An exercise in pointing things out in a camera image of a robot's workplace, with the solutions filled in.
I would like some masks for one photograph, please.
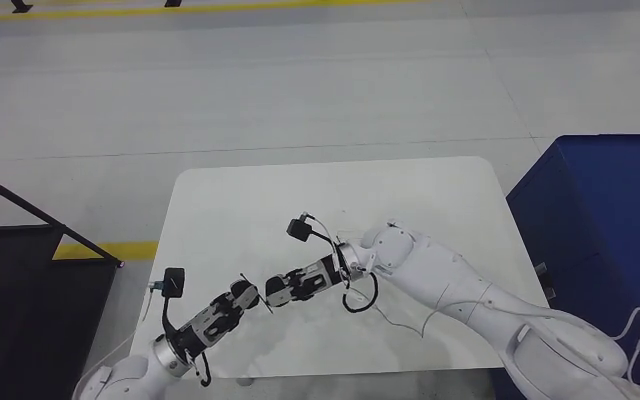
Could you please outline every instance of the yellow floor line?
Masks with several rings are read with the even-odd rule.
[[[25,14],[0,15],[0,20],[10,19],[57,19],[57,18],[91,18],[91,17],[126,17],[145,16],[159,14],[185,14],[185,13],[215,13],[230,11],[254,11],[277,8],[300,7],[341,7],[374,4],[417,3],[431,2],[432,0],[292,0],[276,1],[270,3],[245,3],[245,4],[201,4],[194,6],[181,6],[175,8],[130,8],[130,9],[101,9],[101,10],[60,10],[37,11],[37,5]]]
[[[99,243],[98,246],[123,261],[153,260],[158,250],[158,242]],[[100,256],[81,244],[69,243],[59,245],[53,259],[95,257]]]

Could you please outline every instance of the robotic hand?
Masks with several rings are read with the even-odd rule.
[[[209,385],[211,375],[204,351],[234,330],[245,310],[258,304],[258,289],[247,280],[236,281],[229,292],[216,297],[176,330],[169,322],[167,310],[169,299],[182,296],[183,285],[184,270],[168,268],[165,271],[162,288],[165,333],[151,343],[147,356],[133,355],[113,368],[101,367],[84,386],[80,400],[163,399],[165,389],[195,367],[194,359],[199,355],[203,357],[207,375],[201,383]]]

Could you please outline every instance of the black panel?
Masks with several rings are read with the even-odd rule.
[[[112,261],[58,260],[34,284],[26,319],[0,367],[6,399],[71,398],[116,271]]]

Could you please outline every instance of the black frame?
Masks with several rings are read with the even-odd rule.
[[[27,211],[28,213],[30,213],[32,215],[35,215],[36,217],[40,218],[41,220],[43,220],[47,224],[49,224],[49,225],[51,225],[51,226],[53,226],[55,228],[61,229],[62,232],[65,235],[69,236],[70,238],[74,239],[75,241],[77,241],[78,243],[84,245],[85,247],[91,249],[96,254],[102,256],[102,258],[104,258],[105,260],[116,262],[120,267],[122,267],[124,265],[124,263],[121,260],[117,259],[113,255],[111,255],[108,252],[106,252],[105,250],[101,249],[95,243],[91,242],[89,239],[87,239],[84,236],[80,235],[78,232],[76,232],[73,229],[69,228],[68,226],[66,226],[62,222],[60,222],[57,219],[53,218],[49,214],[45,213],[44,211],[42,211],[38,207],[36,207],[33,204],[29,203],[28,201],[26,201],[25,199],[23,199],[22,197],[18,196],[15,193],[13,193],[12,191],[10,191],[9,189],[7,189],[6,187],[4,187],[2,185],[0,185],[0,196],[2,196],[5,199],[9,200],[10,202],[12,202],[13,204],[15,204],[18,207],[22,208],[23,210]]]

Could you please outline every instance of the white cable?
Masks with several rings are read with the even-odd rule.
[[[85,372],[80,379],[78,379],[78,383],[76,383],[76,387],[75,389],[73,389],[73,394],[71,395],[71,400],[76,400],[77,397],[77,392],[78,392],[78,388],[80,387],[80,384],[82,383],[82,381],[89,375],[91,374],[96,367],[99,367],[102,365],[102,363],[109,357],[111,357],[116,351],[120,350],[120,348],[122,346],[125,345],[125,343],[127,343],[129,340],[131,340],[133,338],[133,336],[136,334],[136,332],[138,331],[138,328],[140,327],[140,325],[145,321],[145,319],[147,319],[147,314],[149,313],[149,307],[151,306],[151,298],[153,297],[153,290],[149,291],[149,300],[147,301],[147,306],[144,310],[144,314],[142,316],[142,320],[140,320],[140,322],[138,324],[136,324],[136,328],[133,330],[133,332],[131,332],[131,334],[129,336],[127,336],[127,338],[125,340],[123,340],[119,345],[116,346],[115,349],[111,350],[109,352],[109,354],[107,354],[106,356],[102,357],[100,359],[100,361],[98,361],[97,363],[95,363],[91,368],[89,368],[87,370],[87,372]]]
[[[367,301],[370,301],[370,300],[369,300],[369,297],[367,297],[367,295],[365,295],[364,293],[362,293],[362,292],[361,292],[361,291],[359,291],[358,289],[356,289],[356,288],[351,288],[351,290],[353,290],[354,292],[356,292],[356,293],[358,293],[359,295],[361,295],[362,297],[364,297]],[[412,327],[412,326],[409,326],[409,325],[405,325],[405,324],[401,324],[401,323],[398,323],[398,322],[393,322],[393,321],[391,321],[391,320],[389,319],[389,317],[387,317],[387,315],[386,315],[384,312],[382,312],[382,310],[381,310],[377,305],[375,305],[375,304],[374,304],[374,305],[372,306],[372,308],[373,308],[374,310],[376,310],[377,312],[379,312],[379,313],[380,313],[380,315],[382,315],[382,318],[384,318],[384,319],[389,323],[389,325],[398,326],[398,327],[401,327],[401,328],[406,328],[406,329],[412,330],[413,332],[417,333],[420,337],[422,337],[422,334],[421,334],[421,333],[420,333],[420,331],[419,331],[419,330],[417,330],[416,328],[414,328],[414,327]]]
[[[638,314],[638,312],[640,312],[640,307],[634,308],[633,311],[631,312],[631,315],[629,315],[629,319],[627,320],[627,325],[622,330],[622,333],[619,334],[618,336],[612,336],[611,339],[620,340],[623,337],[625,337],[627,335],[627,333],[629,333],[629,329],[631,329],[631,325],[633,324],[633,320],[636,319],[636,315]]]
[[[422,324],[421,336],[424,338],[424,329],[427,327],[427,323],[429,322],[431,317],[433,317],[436,313],[439,313],[440,311],[442,311],[445,308],[450,307],[450,306],[457,306],[459,304],[469,304],[469,303],[482,304],[482,302],[479,302],[477,300],[462,300],[462,301],[456,301],[455,303],[445,304],[445,305],[440,306],[440,307],[436,308],[435,310],[431,311],[431,313],[429,315],[427,315],[427,318],[424,320],[424,323]]]

